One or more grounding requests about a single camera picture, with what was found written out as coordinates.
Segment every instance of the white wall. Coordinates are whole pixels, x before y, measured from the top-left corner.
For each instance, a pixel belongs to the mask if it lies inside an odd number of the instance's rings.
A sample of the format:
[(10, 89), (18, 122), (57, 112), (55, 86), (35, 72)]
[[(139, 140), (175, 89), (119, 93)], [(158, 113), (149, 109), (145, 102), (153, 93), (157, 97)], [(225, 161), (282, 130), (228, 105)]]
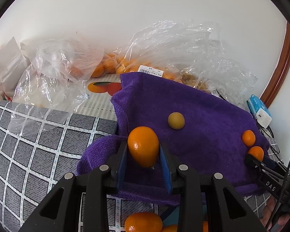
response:
[(105, 48), (125, 43), (159, 21), (222, 26), (226, 54), (259, 77), (266, 87), (282, 48), (286, 20), (270, 0), (16, 0), (0, 19), (0, 45), (51, 34), (81, 34)]
[(287, 166), (290, 160), (290, 70), (269, 111), (273, 117), (270, 126)]

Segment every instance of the gray checkered cloth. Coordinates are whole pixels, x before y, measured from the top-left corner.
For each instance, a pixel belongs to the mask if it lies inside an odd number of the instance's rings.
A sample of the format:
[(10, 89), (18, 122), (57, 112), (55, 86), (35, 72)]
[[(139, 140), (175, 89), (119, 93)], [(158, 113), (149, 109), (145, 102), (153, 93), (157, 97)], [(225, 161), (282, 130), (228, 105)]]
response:
[[(62, 112), (41, 108), (43, 119), (31, 116), (31, 109), (19, 104), (0, 103), (0, 223), (6, 231), (16, 232), (34, 208), (66, 173), (74, 172), (78, 160), (88, 145), (102, 136), (114, 134), (117, 122), (86, 115), (73, 114), (65, 124), (57, 123)], [(7, 132), (11, 112), (36, 120), (39, 133), (19, 137)], [(49, 131), (42, 131), (46, 126)], [(271, 145), (278, 150), (274, 139)], [(278, 160), (269, 150), (269, 156)], [(85, 193), (79, 216), (79, 231), (83, 227)], [(270, 194), (248, 196), (244, 200), (260, 218)], [(163, 214), (168, 207), (152, 203), (133, 202), (108, 196), (107, 211), (110, 231), (124, 231), (125, 219), (140, 211)]]

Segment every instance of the screw head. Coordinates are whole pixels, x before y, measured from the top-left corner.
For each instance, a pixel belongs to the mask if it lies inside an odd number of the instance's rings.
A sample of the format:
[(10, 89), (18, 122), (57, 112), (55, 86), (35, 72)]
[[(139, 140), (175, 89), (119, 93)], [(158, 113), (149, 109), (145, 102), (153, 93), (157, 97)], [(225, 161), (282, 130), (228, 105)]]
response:
[(223, 178), (223, 175), (221, 173), (215, 173), (214, 174), (214, 177), (217, 179), (217, 180), (221, 180)]
[(108, 169), (108, 165), (102, 165), (99, 167), (101, 171), (106, 171)]
[(181, 171), (186, 171), (186, 170), (188, 170), (188, 166), (187, 165), (185, 165), (185, 164), (181, 164), (181, 165), (179, 165), (179, 170), (181, 170)]
[(73, 174), (72, 173), (66, 173), (65, 174), (65, 179), (66, 180), (72, 179), (72, 177), (73, 177)]

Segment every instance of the sticker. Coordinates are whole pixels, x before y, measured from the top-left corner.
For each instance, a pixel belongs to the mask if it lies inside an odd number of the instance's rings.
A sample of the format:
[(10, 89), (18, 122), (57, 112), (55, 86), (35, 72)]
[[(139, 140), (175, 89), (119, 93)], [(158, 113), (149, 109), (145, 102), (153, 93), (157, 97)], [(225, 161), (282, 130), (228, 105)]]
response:
[(218, 94), (218, 92), (217, 92), (216, 89), (211, 90), (211, 94), (212, 94), (213, 96), (217, 97), (217, 98), (220, 98), (220, 96), (219, 96), (219, 94)]
[(158, 69), (144, 66), (144, 65), (140, 65), (140, 67), (138, 68), (138, 72), (144, 72), (144, 73), (151, 74), (151, 75), (154, 75), (157, 77), (162, 77), (162, 75), (163, 75), (162, 70), (158, 70)]

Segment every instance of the barcode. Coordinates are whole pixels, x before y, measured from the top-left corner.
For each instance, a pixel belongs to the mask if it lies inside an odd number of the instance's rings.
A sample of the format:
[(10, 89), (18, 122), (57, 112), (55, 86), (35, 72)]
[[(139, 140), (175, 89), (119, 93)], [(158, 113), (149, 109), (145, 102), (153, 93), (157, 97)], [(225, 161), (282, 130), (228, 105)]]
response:
[(144, 72), (144, 73), (150, 74), (149, 70), (140, 69), (140, 72)]

